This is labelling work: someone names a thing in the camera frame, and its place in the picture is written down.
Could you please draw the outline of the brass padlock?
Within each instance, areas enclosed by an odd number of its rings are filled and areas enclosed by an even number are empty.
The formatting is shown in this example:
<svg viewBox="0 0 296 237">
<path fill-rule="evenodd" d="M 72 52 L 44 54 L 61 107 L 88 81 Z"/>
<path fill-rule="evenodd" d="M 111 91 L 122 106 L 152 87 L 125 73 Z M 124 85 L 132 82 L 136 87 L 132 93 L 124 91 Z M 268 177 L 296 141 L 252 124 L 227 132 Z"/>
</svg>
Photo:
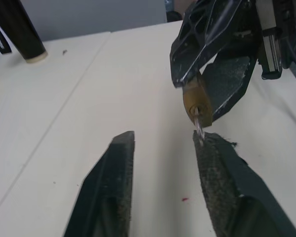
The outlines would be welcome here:
<svg viewBox="0 0 296 237">
<path fill-rule="evenodd" d="M 194 123 L 199 118 L 203 127 L 213 123 L 213 109 L 206 91 L 205 80 L 200 72 L 183 87 L 183 103 L 185 111 Z"/>
</svg>

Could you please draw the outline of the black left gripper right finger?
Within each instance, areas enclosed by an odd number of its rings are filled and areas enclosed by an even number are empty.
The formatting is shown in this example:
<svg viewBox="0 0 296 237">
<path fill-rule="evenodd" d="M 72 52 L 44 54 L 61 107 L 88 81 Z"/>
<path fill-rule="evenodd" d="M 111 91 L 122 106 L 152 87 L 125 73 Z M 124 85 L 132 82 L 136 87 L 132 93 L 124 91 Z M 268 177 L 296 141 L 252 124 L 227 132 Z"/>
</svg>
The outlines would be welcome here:
<svg viewBox="0 0 296 237">
<path fill-rule="evenodd" d="M 263 179 L 216 133 L 193 134 L 201 189 L 217 237 L 296 237 Z"/>
</svg>

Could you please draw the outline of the silver key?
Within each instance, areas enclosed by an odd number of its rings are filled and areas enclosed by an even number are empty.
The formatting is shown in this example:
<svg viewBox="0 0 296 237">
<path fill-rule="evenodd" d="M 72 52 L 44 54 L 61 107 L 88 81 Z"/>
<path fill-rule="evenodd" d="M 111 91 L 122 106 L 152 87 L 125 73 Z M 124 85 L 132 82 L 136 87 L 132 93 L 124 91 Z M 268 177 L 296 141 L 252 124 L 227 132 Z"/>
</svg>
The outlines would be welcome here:
<svg viewBox="0 0 296 237">
<path fill-rule="evenodd" d="M 191 114 L 193 117 L 194 125 L 196 127 L 196 132 L 197 132 L 197 135 L 199 138 L 199 143 L 201 146 L 203 146 L 204 140 L 205 140 L 205 132 L 204 132 L 203 126 L 202 126 L 202 115 L 200 113 L 200 109 L 197 106 L 193 106 L 191 108 Z"/>
</svg>

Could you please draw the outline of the dark background object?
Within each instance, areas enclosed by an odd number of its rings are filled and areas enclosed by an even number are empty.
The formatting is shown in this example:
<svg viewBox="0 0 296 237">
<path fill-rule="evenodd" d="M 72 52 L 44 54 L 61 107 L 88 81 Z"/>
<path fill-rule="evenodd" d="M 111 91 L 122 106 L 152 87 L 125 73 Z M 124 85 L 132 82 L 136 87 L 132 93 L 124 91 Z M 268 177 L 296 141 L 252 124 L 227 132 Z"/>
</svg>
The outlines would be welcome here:
<svg viewBox="0 0 296 237">
<path fill-rule="evenodd" d="M 165 0 L 167 22 L 175 22 L 183 19 L 190 0 Z"/>
</svg>

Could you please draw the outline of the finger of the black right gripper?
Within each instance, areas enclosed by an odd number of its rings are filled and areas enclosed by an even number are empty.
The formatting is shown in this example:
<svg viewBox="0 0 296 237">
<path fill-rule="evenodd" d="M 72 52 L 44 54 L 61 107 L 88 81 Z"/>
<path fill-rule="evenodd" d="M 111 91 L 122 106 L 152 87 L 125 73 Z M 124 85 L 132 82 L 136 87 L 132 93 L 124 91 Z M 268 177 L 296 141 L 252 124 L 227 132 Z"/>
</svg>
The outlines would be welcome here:
<svg viewBox="0 0 296 237">
<path fill-rule="evenodd" d="M 172 83 L 184 87 L 214 56 L 233 58 L 245 54 L 251 37 L 248 20 L 254 9 L 251 0 L 195 0 L 187 8 L 178 36 L 172 43 Z"/>
<path fill-rule="evenodd" d="M 228 113 L 247 91 L 257 59 L 254 56 L 232 58 L 218 55 L 203 72 L 213 121 Z"/>
</svg>

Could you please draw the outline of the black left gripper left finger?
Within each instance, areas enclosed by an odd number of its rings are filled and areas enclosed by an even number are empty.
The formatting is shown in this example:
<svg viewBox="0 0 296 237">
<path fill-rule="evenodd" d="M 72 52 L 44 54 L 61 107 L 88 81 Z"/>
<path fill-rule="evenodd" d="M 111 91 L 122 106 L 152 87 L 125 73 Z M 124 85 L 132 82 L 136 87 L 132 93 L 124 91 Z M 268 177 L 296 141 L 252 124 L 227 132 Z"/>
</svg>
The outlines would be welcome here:
<svg viewBox="0 0 296 237">
<path fill-rule="evenodd" d="M 135 133 L 115 136 L 83 180 L 63 237 L 129 237 Z"/>
</svg>

